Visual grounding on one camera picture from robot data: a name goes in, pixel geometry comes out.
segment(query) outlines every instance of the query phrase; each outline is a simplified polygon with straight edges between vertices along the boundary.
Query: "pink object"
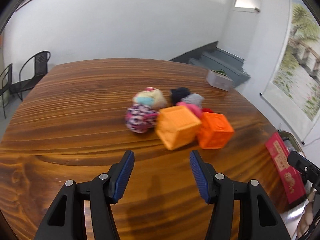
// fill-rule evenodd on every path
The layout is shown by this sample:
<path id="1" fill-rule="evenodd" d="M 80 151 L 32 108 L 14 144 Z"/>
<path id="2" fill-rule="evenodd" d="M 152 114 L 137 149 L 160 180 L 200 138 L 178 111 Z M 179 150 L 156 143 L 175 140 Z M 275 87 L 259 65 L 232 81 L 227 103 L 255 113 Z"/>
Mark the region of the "pink object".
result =
<path id="1" fill-rule="evenodd" d="M 266 147 L 281 177 L 288 202 L 291 204 L 306 194 L 301 176 L 296 169 L 288 164 L 288 149 L 277 132 L 266 142 Z"/>
<path id="2" fill-rule="evenodd" d="M 185 102 L 178 102 L 176 104 L 176 106 L 185 106 L 187 107 L 196 117 L 198 117 L 199 119 L 202 116 L 202 110 L 199 106 L 196 106 L 194 104 L 187 104 Z"/>

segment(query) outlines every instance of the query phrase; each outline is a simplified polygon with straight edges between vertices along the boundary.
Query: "staircase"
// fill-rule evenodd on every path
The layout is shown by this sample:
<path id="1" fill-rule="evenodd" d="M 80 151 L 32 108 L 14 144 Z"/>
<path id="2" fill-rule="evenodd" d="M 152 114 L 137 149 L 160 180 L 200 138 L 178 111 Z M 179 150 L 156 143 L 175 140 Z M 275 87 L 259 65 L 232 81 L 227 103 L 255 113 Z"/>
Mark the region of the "staircase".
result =
<path id="1" fill-rule="evenodd" d="M 188 64 L 211 70 L 223 70 L 233 80 L 233 87 L 246 82 L 250 76 L 243 70 L 244 59 L 216 48 L 213 52 L 204 51 L 198 59 L 189 58 Z"/>

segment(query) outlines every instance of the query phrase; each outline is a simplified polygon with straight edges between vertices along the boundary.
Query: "toy block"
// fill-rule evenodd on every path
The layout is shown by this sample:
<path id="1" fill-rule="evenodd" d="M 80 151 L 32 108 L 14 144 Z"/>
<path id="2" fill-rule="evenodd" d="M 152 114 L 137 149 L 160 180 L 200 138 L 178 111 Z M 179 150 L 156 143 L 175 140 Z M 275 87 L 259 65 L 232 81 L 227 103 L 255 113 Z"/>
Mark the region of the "toy block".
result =
<path id="1" fill-rule="evenodd" d="M 231 139 L 234 130 L 223 114 L 204 112 L 197 138 L 202 149 L 221 149 Z"/>
<path id="2" fill-rule="evenodd" d="M 156 133 L 168 150 L 175 150 L 196 138 L 201 121 L 185 106 L 163 108 L 159 112 Z"/>

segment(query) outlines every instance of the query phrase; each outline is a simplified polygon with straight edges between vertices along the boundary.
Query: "light orange cube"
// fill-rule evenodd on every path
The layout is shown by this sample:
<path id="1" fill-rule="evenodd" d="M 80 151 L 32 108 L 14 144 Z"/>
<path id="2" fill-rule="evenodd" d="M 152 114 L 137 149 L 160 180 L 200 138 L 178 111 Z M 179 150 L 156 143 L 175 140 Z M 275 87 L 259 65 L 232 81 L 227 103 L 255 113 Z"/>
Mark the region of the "light orange cube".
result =
<path id="1" fill-rule="evenodd" d="M 156 133 L 165 147 L 172 151 L 196 138 L 201 121 L 185 106 L 160 109 Z"/>
<path id="2" fill-rule="evenodd" d="M 202 149 L 221 149 L 235 133 L 223 114 L 204 112 L 201 122 L 197 138 Z"/>

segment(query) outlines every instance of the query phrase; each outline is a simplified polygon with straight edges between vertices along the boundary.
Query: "black chair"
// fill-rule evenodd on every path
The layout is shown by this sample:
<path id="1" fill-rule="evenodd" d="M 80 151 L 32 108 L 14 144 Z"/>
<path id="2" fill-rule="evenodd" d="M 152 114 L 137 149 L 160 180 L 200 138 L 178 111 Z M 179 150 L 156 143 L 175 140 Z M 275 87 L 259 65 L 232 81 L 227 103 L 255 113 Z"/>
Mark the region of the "black chair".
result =
<path id="1" fill-rule="evenodd" d="M 2 78 L 2 86 L 1 86 L 1 90 L 0 90 L 0 95 L 2 96 L 2 107 L 3 107 L 3 114 L 4 114 L 4 118 L 6 118 L 5 116 L 5 111 L 4 111 L 4 98 L 3 98 L 3 94 L 4 92 L 6 92 L 7 90 L 9 90 L 10 94 L 12 93 L 11 87 L 12 87 L 12 64 L 10 64 L 9 66 L 7 66 L 4 71 L 2 71 L 0 77 L 3 76 Z"/>
<path id="2" fill-rule="evenodd" d="M 51 53 L 48 51 L 41 51 L 35 55 L 33 55 L 27 62 L 22 66 L 19 72 L 19 92 L 20 99 L 23 100 L 22 92 L 26 90 L 30 90 L 38 84 L 38 82 L 48 73 L 48 61 L 50 59 Z M 31 79 L 21 81 L 21 71 L 24 66 L 31 60 L 35 59 L 35 75 Z"/>

